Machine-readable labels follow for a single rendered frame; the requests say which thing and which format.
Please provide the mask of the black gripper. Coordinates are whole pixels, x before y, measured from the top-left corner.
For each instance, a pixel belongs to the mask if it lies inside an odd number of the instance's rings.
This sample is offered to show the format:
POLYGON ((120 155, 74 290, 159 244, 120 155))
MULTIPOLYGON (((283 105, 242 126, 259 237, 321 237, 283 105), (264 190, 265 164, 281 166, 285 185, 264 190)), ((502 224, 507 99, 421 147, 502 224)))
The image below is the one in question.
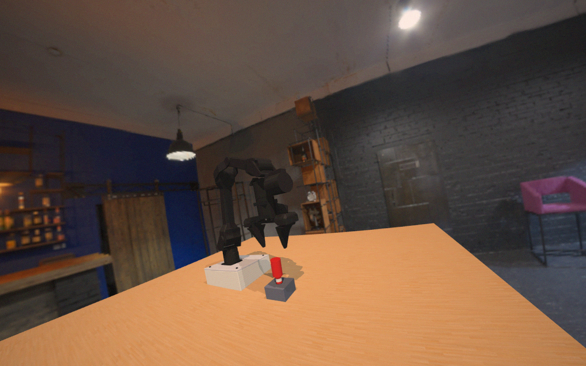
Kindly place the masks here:
POLYGON ((257 206, 258 216, 245 219, 244 228, 248 227, 247 231, 250 231, 264 248, 266 247, 266 243, 263 229, 266 225, 261 223, 275 223, 277 225, 275 230, 279 236, 280 243, 285 249, 287 248, 290 228, 299 220, 298 214, 295 211, 278 214, 275 208, 275 202, 278 201, 274 199, 274 196, 256 199, 253 205, 254 207, 257 206))

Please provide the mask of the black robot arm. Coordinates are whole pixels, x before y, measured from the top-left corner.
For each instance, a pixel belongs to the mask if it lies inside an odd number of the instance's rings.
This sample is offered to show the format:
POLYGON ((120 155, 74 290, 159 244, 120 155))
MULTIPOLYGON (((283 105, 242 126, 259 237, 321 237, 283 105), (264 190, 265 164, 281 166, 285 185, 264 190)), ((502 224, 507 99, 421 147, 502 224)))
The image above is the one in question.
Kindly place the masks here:
POLYGON ((250 182, 250 186, 254 187, 255 199, 285 194, 293 188, 293 180, 286 173, 286 169, 275 169, 270 159, 241 159, 235 156, 226 156, 225 161, 217 165, 213 176, 215 184, 220 189, 223 221, 217 244, 218 250, 223 252, 223 260, 225 260, 225 263, 221 265, 234 265, 242 261, 238 255, 238 247, 241 247, 241 229, 235 224, 231 193, 238 168, 246 170, 246 173, 251 176, 263 177, 253 178, 250 182))

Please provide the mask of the red marker cap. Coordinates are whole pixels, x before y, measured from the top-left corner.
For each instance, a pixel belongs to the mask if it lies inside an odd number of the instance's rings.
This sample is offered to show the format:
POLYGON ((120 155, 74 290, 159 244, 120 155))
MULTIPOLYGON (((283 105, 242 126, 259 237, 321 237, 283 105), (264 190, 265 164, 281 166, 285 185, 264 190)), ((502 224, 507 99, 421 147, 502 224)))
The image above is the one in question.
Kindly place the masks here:
POLYGON ((275 257, 275 258, 270 259, 270 261, 271 261, 273 276, 275 278, 283 276, 281 259, 279 257, 275 257))

